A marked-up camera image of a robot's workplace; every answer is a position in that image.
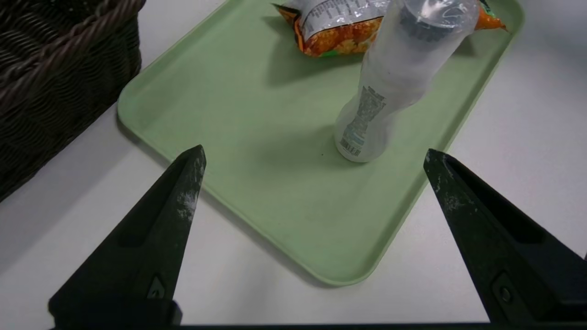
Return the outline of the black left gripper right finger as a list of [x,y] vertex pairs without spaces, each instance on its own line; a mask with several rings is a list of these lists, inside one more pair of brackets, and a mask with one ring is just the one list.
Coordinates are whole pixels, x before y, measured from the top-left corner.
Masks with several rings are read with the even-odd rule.
[[491,324],[586,326],[585,259],[456,158],[423,168]]

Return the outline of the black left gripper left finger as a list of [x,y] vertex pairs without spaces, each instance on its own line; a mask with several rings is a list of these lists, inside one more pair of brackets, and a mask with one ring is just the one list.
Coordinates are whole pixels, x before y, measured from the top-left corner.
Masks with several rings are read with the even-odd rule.
[[57,327],[172,327],[203,184],[203,146],[185,150],[48,302]]

